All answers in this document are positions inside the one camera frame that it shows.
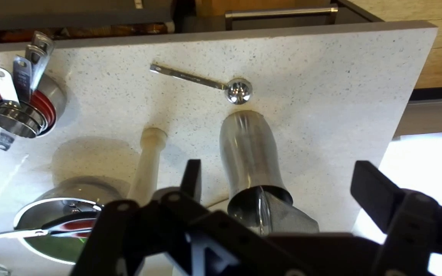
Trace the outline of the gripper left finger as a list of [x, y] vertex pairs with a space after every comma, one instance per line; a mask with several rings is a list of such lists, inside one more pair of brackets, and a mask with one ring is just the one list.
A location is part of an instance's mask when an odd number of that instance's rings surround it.
[[302, 264], [195, 196], [201, 161], [190, 159], [180, 187], [105, 205], [69, 276], [138, 276], [146, 257], [164, 253], [188, 276], [302, 276]]

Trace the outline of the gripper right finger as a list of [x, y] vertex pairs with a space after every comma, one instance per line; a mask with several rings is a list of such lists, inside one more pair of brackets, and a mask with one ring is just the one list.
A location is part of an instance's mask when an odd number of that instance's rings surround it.
[[370, 161], [356, 161], [351, 196], [386, 234], [372, 276], [435, 276], [432, 253], [442, 255], [442, 206], [431, 196], [402, 189]]

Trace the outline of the tall silver tin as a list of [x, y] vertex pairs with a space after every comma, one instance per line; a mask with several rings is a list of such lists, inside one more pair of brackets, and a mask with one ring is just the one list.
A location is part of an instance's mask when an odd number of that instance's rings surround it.
[[227, 212], [246, 227], [271, 230], [269, 197], [289, 205], [277, 143], [263, 115], [243, 110], [228, 115], [219, 135], [223, 169], [229, 185]]

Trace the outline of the shiny silver bowl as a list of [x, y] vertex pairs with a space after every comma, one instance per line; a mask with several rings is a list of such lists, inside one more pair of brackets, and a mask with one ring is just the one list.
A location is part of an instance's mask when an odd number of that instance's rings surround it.
[[[13, 220], [13, 228], [37, 228], [75, 212], [98, 212], [105, 204], [122, 198], [108, 178], [70, 178], [21, 208]], [[66, 265], [75, 264], [85, 243], [85, 239], [49, 236], [18, 238], [18, 241], [30, 252]]]

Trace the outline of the silver bowl with red inside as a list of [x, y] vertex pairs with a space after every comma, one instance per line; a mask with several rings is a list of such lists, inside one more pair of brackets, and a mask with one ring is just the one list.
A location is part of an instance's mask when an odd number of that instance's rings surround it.
[[66, 93], [44, 74], [30, 102], [20, 101], [20, 109], [5, 106], [0, 96], [0, 128], [23, 138], [44, 136], [56, 127], [66, 104]]

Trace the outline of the cream wooden muddler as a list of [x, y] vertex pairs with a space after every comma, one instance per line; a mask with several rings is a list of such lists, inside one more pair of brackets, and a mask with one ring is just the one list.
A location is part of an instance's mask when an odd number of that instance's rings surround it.
[[166, 141], [166, 133], [159, 128], [146, 128], [142, 132], [140, 159], [127, 193], [127, 199], [140, 206], [148, 204], [157, 190], [160, 155]]

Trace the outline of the silver measuring spoon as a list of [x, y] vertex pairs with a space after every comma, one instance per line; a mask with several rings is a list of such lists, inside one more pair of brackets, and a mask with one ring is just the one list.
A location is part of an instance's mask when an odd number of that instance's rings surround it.
[[248, 80], [243, 78], [235, 78], [228, 83], [221, 83], [214, 80], [206, 79], [205, 77], [181, 72], [158, 64], [151, 64], [149, 70], [154, 73], [175, 77], [179, 80], [186, 80], [213, 89], [221, 90], [224, 92], [226, 100], [234, 105], [242, 105], [247, 103], [253, 95], [252, 84]]

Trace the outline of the drawer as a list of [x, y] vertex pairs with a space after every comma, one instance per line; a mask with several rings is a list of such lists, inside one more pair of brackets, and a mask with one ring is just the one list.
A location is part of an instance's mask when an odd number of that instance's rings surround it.
[[328, 26], [350, 23], [377, 23], [382, 19], [351, 0], [185, 0], [177, 4], [174, 15], [177, 33], [212, 33], [226, 30], [226, 11], [272, 10], [324, 7], [337, 4], [336, 21], [328, 23], [326, 16], [273, 18], [233, 21], [232, 30], [261, 30], [303, 26]]

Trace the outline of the stack of steel measuring cups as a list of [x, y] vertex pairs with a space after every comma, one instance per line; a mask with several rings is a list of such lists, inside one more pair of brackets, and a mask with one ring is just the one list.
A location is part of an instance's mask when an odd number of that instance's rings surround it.
[[51, 100], [59, 91], [46, 75], [55, 43], [35, 31], [24, 56], [16, 55], [9, 72], [0, 67], [0, 149], [7, 151], [17, 137], [43, 136], [56, 125], [60, 111]]

